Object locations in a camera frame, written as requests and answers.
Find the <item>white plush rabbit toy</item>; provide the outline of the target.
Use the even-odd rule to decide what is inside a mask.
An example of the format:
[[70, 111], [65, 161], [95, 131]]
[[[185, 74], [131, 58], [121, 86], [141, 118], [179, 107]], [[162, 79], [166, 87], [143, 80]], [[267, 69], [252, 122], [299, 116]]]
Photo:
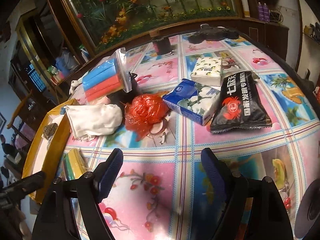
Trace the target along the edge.
[[82, 80], [83, 80], [84, 76], [80, 77], [79, 79], [77, 80], [73, 80], [71, 82], [71, 85], [70, 85], [70, 89], [69, 89], [69, 95], [72, 95], [75, 91], [75, 89], [82, 84]]

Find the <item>blue Vinda tissue pack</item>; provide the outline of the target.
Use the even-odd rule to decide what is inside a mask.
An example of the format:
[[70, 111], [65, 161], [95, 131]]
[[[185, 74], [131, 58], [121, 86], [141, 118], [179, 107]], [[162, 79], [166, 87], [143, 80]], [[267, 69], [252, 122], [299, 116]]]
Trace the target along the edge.
[[217, 109], [220, 91], [198, 82], [182, 81], [162, 99], [172, 111], [206, 125]]

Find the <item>blue cloth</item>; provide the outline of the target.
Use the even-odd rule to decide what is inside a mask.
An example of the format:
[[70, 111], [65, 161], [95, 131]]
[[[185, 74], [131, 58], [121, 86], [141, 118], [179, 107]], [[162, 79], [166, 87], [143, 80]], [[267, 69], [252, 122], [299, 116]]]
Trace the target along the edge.
[[65, 109], [65, 107], [62, 107], [60, 109], [60, 115], [64, 115], [65, 113], [66, 113], [66, 109]]

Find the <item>purple bottle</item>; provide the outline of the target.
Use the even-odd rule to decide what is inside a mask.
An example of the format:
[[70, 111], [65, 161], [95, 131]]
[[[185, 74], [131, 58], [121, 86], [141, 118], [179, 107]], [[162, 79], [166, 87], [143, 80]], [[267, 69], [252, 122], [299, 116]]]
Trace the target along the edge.
[[266, 3], [258, 3], [258, 17], [259, 20], [269, 22], [270, 21], [270, 11]]

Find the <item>brown steel wool scourer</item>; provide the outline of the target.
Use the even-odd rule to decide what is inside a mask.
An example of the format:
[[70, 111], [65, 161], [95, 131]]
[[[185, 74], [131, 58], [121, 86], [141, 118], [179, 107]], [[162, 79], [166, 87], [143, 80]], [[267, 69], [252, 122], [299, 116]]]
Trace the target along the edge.
[[52, 137], [55, 134], [57, 128], [58, 128], [57, 123], [51, 123], [44, 126], [43, 133], [42, 133], [43, 137], [48, 140], [50, 137]]

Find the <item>black snack bag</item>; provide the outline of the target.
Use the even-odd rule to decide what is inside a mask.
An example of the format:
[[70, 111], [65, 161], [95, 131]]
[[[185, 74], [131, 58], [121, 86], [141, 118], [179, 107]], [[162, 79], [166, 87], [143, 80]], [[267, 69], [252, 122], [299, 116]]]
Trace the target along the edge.
[[261, 103], [256, 79], [257, 76], [248, 70], [223, 79], [219, 103], [210, 124], [212, 133], [272, 126], [271, 118]]

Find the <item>yellow green sponge pack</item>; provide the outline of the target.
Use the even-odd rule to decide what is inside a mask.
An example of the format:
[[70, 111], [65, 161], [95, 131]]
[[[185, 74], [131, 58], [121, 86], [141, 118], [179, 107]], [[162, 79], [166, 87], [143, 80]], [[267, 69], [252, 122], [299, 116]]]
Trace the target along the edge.
[[62, 174], [66, 180], [75, 180], [87, 172], [87, 167], [77, 148], [72, 148], [62, 159]]

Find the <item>yellow cardboard box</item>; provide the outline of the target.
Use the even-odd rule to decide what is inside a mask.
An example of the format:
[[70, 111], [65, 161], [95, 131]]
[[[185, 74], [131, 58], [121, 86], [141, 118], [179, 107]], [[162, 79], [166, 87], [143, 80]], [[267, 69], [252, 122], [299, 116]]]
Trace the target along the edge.
[[[67, 115], [61, 115], [61, 108], [66, 105], [78, 105], [76, 99], [68, 100], [50, 110], [42, 120], [35, 137], [29, 148], [23, 168], [22, 177], [26, 178], [39, 171], [46, 175], [43, 188], [29, 194], [29, 197], [36, 203], [41, 204], [57, 171], [67, 140], [71, 133], [71, 126]], [[45, 126], [57, 123], [57, 129], [51, 139], [44, 139]]]

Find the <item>black device on table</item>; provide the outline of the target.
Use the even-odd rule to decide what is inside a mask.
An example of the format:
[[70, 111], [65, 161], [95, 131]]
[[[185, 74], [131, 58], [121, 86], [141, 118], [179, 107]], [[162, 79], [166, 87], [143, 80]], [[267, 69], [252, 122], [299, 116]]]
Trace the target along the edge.
[[208, 24], [202, 24], [198, 31], [188, 37], [188, 41], [192, 44], [199, 44], [203, 41], [221, 41], [226, 38], [236, 40], [239, 38], [239, 33], [224, 27], [211, 27]]

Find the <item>colourful patterned tablecloth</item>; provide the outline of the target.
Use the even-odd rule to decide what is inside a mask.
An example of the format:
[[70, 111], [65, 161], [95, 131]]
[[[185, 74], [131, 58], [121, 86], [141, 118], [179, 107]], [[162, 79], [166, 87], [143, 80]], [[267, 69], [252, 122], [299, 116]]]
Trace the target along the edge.
[[209, 125], [170, 112], [142, 140], [124, 126], [89, 142], [69, 137], [65, 153], [79, 150], [89, 170], [114, 148], [124, 154], [110, 195], [100, 204], [116, 239], [201, 239], [216, 224], [217, 202], [201, 164], [211, 148], [233, 171], [252, 179], [271, 177], [291, 224], [308, 186], [319, 178], [319, 103], [285, 61], [239, 38], [188, 42], [170, 39], [172, 53], [158, 56], [152, 44], [128, 52], [129, 69], [145, 93], [168, 92], [191, 75], [200, 57], [222, 64], [228, 74], [249, 70], [271, 127], [213, 134]]

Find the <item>flower landscape painting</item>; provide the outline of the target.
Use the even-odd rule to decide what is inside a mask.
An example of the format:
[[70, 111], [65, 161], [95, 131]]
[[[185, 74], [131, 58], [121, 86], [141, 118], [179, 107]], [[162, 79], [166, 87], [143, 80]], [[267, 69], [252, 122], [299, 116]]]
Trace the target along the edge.
[[133, 36], [203, 18], [244, 17], [242, 0], [60, 0], [90, 55]]

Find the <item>blue red sponge pack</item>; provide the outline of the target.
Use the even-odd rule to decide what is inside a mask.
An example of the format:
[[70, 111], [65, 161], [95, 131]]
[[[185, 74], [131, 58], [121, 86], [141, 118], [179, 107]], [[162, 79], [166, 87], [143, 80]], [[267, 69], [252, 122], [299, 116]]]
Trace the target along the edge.
[[126, 49], [117, 49], [111, 56], [104, 57], [83, 77], [83, 89], [88, 102], [123, 90], [132, 90], [131, 76], [126, 67]]

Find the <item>dark glass jar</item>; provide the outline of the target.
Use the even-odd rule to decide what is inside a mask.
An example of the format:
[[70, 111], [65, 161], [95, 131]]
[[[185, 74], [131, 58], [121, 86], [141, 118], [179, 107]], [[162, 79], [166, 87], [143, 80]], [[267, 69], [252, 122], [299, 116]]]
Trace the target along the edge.
[[162, 36], [159, 30], [149, 32], [153, 48], [157, 55], [165, 55], [172, 52], [172, 46], [167, 36]]

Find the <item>white cloth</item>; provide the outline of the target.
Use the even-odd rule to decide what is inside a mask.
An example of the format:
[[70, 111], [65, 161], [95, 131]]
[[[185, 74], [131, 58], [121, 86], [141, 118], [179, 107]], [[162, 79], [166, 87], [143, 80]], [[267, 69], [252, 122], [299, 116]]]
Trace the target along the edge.
[[91, 141], [113, 134], [123, 121], [121, 108], [114, 104], [67, 105], [64, 109], [76, 140]]

